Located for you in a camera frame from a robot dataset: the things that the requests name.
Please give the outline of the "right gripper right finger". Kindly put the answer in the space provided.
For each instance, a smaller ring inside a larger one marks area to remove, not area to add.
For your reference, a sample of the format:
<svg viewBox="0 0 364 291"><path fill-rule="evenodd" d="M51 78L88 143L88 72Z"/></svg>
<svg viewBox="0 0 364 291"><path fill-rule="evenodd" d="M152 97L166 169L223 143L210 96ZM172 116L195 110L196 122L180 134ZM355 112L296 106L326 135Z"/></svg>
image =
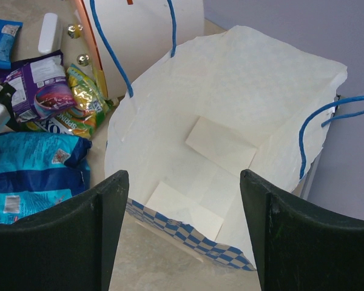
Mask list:
<svg viewBox="0 0 364 291"><path fill-rule="evenodd" d="M288 193L251 170L240 190L262 290L364 290L364 221Z"/></svg>

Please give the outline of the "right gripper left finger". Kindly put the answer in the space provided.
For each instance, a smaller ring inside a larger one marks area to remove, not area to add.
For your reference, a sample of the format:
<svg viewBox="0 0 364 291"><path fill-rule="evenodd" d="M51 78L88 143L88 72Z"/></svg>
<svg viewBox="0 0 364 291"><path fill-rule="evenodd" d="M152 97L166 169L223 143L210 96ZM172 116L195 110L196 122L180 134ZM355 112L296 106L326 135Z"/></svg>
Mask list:
<svg viewBox="0 0 364 291"><path fill-rule="evenodd" d="M108 290L129 194L120 170L13 224L0 224L0 290Z"/></svg>

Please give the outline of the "purple snack bag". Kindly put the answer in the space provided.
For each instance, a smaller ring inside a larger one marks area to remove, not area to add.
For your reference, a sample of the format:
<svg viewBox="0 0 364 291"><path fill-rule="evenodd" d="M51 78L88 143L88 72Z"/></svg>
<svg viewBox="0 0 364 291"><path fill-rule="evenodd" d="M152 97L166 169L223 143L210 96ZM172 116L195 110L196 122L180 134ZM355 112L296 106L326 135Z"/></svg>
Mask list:
<svg viewBox="0 0 364 291"><path fill-rule="evenodd" d="M76 106L61 50L16 61L10 69L0 69L0 82L16 90L11 106L19 123L49 119Z"/></svg>

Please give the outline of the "blue m&m's packet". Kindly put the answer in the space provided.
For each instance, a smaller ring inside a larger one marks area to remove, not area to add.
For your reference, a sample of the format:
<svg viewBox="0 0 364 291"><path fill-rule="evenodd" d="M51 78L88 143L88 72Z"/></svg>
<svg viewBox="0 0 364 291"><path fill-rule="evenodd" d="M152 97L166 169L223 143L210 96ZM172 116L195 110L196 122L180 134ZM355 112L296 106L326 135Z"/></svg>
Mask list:
<svg viewBox="0 0 364 291"><path fill-rule="evenodd" d="M22 22L0 19L0 69L11 68L12 48L22 26Z"/></svg>

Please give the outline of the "large blue snack bag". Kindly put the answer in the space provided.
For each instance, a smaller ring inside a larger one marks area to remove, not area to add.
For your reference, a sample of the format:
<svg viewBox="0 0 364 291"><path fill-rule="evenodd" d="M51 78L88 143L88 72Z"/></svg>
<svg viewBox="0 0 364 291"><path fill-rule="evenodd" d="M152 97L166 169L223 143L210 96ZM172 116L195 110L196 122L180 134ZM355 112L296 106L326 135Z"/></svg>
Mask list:
<svg viewBox="0 0 364 291"><path fill-rule="evenodd" d="M90 187L92 142L58 133L0 134L0 224L13 224Z"/></svg>

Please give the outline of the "checkered paper bag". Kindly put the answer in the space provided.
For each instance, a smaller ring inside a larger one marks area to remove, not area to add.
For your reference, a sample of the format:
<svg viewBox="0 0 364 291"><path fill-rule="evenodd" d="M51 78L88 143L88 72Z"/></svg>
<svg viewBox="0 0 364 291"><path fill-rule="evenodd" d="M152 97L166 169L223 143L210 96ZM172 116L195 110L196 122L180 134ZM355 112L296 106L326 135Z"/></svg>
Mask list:
<svg viewBox="0 0 364 291"><path fill-rule="evenodd" d="M170 50L126 85L108 127L104 173L129 176L127 212L216 263L253 271L240 175L293 191L325 144L341 62L237 25Z"/></svg>

